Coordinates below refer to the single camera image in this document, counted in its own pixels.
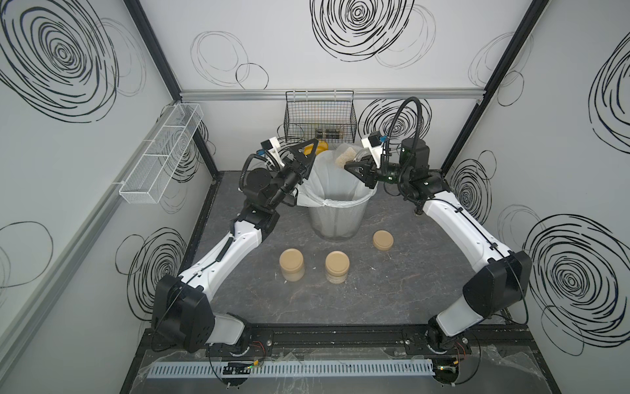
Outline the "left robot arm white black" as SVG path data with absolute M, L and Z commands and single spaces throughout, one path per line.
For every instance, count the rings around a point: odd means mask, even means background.
M 247 157 L 239 179 L 244 207 L 226 236 L 188 269 L 157 284 L 151 327 L 167 348 L 189 353 L 208 344 L 247 348 L 246 321 L 214 313 L 211 302 L 229 274 L 272 233 L 278 206 L 297 204 L 297 187 L 308 180 L 318 145 L 317 139 L 294 144 L 282 157 L 277 138 L 271 138 L 261 144 L 263 155 Z

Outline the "glass rice jar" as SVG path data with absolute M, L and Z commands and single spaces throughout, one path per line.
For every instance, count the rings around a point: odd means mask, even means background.
M 363 148 L 356 144 L 347 144 L 347 143 L 340 144 L 333 151 L 333 163 L 336 165 L 336 167 L 343 169 L 344 165 L 347 164 L 348 162 L 354 162 L 356 155 L 362 151 L 369 151 L 369 150 L 367 148 Z

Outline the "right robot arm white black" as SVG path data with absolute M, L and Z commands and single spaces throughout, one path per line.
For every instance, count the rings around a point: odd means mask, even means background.
M 487 231 L 457 200 L 438 170 L 428 165 L 430 149 L 422 140 L 403 141 L 398 163 L 389 160 L 389 141 L 375 134 L 362 139 L 364 154 L 345 165 L 347 172 L 373 189 L 383 182 L 397 187 L 404 200 L 436 222 L 464 253 L 474 275 L 463 294 L 429 321 L 434 348 L 495 313 L 525 300 L 533 262 L 524 251 L 512 251 Z

